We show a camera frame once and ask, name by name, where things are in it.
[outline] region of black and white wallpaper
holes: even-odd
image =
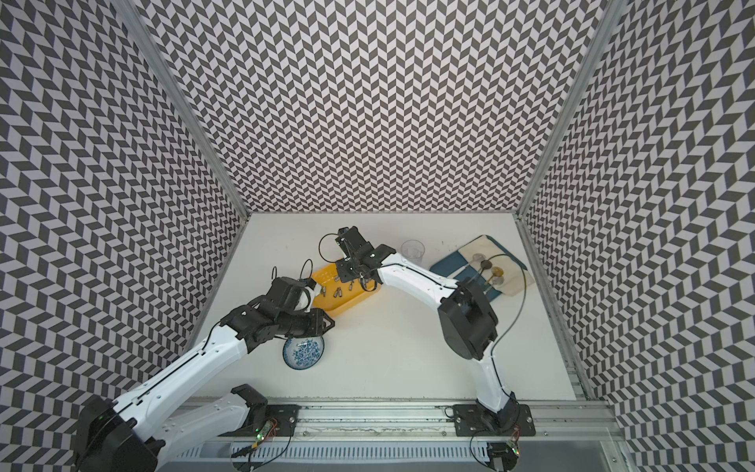
[[[0,5],[0,168],[0,469],[69,470],[78,405],[177,357],[241,221],[104,0]]]
[[[517,207],[606,0],[134,0],[252,211]]]
[[[755,470],[755,2],[630,2],[528,225],[643,470]]]

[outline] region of glass cup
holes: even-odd
[[[424,256],[424,244],[416,239],[410,239],[401,245],[401,255],[404,256],[407,261],[420,265],[420,262],[422,262],[422,256]]]

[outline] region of wire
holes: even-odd
[[[205,339],[205,345],[202,346],[202,352],[205,352],[205,349],[207,348],[207,343],[210,342],[210,336],[212,336],[212,331],[215,329],[215,326],[219,325],[220,322],[223,321],[222,319],[219,319],[213,326],[210,328],[210,332],[207,333],[207,339]]]
[[[329,264],[335,264],[335,261],[329,261],[328,259],[325,259],[325,256],[322,255],[322,251],[320,250],[320,246],[322,245],[322,240],[327,238],[328,236],[338,236],[336,233],[328,233],[324,235],[322,238],[320,238],[320,242],[317,243],[317,252],[320,253],[320,257]]]
[[[496,254],[492,258],[497,258],[499,256],[507,256],[509,259],[511,259],[512,262],[516,263],[516,261],[511,255],[505,254],[505,253]],[[514,327],[516,322],[519,320],[519,316],[522,314],[522,309],[524,309],[524,302],[525,300],[527,300],[527,275],[524,273],[524,267],[522,267],[519,264],[517,265],[519,266],[519,269],[522,271],[522,280],[524,281],[524,295],[522,296],[522,304],[519,305],[519,311],[516,313],[516,317],[514,318],[514,321],[509,325],[508,328],[506,328],[506,331],[504,331],[502,335],[498,336],[498,338],[493,343],[493,347],[490,348],[490,360],[493,364],[493,371],[495,372],[495,377],[498,379],[498,385],[501,386],[501,390],[506,394],[506,396],[509,397],[509,400],[512,400],[514,402],[516,402],[516,400],[512,398],[512,396],[509,393],[506,392],[506,390],[504,389],[504,385],[501,383],[501,376],[498,375],[498,368],[495,366],[495,356],[493,355],[493,350],[495,350],[495,347],[498,346],[498,343],[501,342],[501,339],[503,339],[504,336],[509,331],[511,331],[511,329]]]
[[[456,290],[456,289],[458,288],[458,287],[447,287],[447,286],[443,285],[442,283],[438,282],[437,280],[435,280],[434,278],[432,278],[432,277],[430,277],[430,276],[427,276],[427,275],[423,274],[423,273],[422,273],[422,272],[420,272],[419,270],[416,270],[416,269],[412,269],[412,268],[411,268],[410,266],[405,266],[404,264],[401,264],[401,263],[399,263],[399,262],[394,262],[393,264],[385,264],[384,266],[380,266],[380,267],[378,267],[377,269],[372,269],[372,270],[371,270],[370,272],[372,272],[372,271],[375,271],[375,270],[378,270],[378,269],[385,269],[386,267],[391,267],[391,266],[401,266],[401,267],[404,267],[405,269],[409,269],[410,271],[412,271],[412,272],[414,272],[414,273],[418,273],[418,274],[420,274],[420,275],[421,275],[422,277],[424,277],[425,279],[428,279],[428,280],[430,280],[431,282],[435,283],[436,285],[440,285],[440,286],[441,286],[441,287],[443,287],[443,288],[450,288],[450,289],[452,289],[452,290]]]
[[[475,455],[474,451],[472,450],[472,440],[474,439],[475,436],[477,436],[480,433],[490,433],[490,431],[488,431],[488,430],[478,430],[478,431],[475,431],[474,433],[472,433],[472,437],[470,438],[470,454],[472,455],[472,457],[474,457],[474,460],[477,461],[477,464],[482,465],[484,468],[488,468],[488,465],[485,462],[480,461],[477,458],[477,456]]]
[[[84,454],[82,454],[81,458],[79,459],[79,463],[73,468],[73,472],[79,472],[82,464],[84,464],[84,460],[87,458],[87,456],[92,452],[92,447],[94,447],[94,444],[96,442],[96,439],[99,437],[99,435],[102,434],[103,431],[105,431],[105,428],[107,427],[110,422],[118,417],[120,417],[121,413],[124,412],[129,406],[133,405],[133,402],[129,402],[128,405],[124,406],[123,409],[121,409],[120,412],[115,413],[113,416],[108,418],[107,421],[105,421],[105,424],[102,425],[102,427],[97,430],[97,432],[92,436],[92,441],[89,443],[89,446],[87,446],[86,449],[84,449]]]
[[[306,261],[304,261],[304,264],[302,264],[301,270],[299,271],[299,280],[301,280],[301,274],[304,273],[304,268],[307,266],[307,262],[310,263],[310,274],[307,278],[308,279],[312,278],[312,272],[315,270],[315,263],[312,262],[312,259],[307,259]]]
[[[501,252],[500,254],[496,254],[495,256],[488,258],[488,261],[490,261],[491,259],[499,258],[500,256],[506,256],[507,258],[511,259],[513,263],[518,265],[520,269],[524,269],[524,264],[522,264],[519,261],[519,259],[516,259],[514,256],[512,256],[511,254],[508,254],[507,252]]]
[[[260,465],[260,467],[255,467],[254,469],[255,470],[261,469],[262,467],[268,465],[270,462],[275,461],[277,458],[279,458],[280,456],[284,455],[285,452],[288,451],[288,447],[291,445],[291,440],[294,439],[293,433],[294,432],[292,431],[291,432],[291,436],[288,437],[288,443],[286,443],[285,448],[283,448],[283,450],[281,451],[280,454],[278,454],[274,458],[270,459],[268,462],[263,463],[262,465]]]

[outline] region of blue and white plate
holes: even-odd
[[[314,366],[325,350],[322,336],[315,338],[289,338],[283,344],[283,360],[288,367],[304,370]]]

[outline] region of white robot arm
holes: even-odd
[[[448,346],[468,359],[477,392],[478,420],[491,432],[511,429],[519,404],[496,372],[492,348],[498,324],[478,284],[447,279],[407,261],[388,246],[377,248],[356,227],[342,228],[336,243],[341,282],[397,287],[437,310]],[[176,409],[228,365],[274,336],[308,338],[334,325],[312,307],[319,293],[311,279],[277,277],[266,295],[237,307],[216,323],[208,337],[169,367],[112,402],[93,396],[76,422],[72,445],[76,470],[153,472],[181,452],[243,424],[264,423],[267,400],[240,385],[216,402],[181,415]]]

